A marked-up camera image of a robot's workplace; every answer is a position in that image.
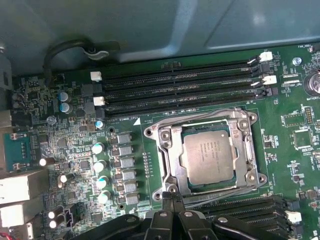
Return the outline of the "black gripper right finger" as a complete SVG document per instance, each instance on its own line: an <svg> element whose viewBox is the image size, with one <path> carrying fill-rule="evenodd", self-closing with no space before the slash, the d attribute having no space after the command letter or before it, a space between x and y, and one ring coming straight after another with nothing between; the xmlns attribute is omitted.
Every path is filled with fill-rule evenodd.
<svg viewBox="0 0 320 240"><path fill-rule="evenodd" d="M174 198L178 216L188 240L286 240L288 237L254 226L237 218L220 214L208 222L202 213L187 210L181 196Z"/></svg>

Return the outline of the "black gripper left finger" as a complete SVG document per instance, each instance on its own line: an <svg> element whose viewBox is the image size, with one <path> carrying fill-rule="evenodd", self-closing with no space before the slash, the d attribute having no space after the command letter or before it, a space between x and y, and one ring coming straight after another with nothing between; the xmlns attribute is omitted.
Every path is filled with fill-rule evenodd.
<svg viewBox="0 0 320 240"><path fill-rule="evenodd" d="M171 240L176 192L162 193L162 209L144 219L125 214L75 236L76 240Z"/></svg>

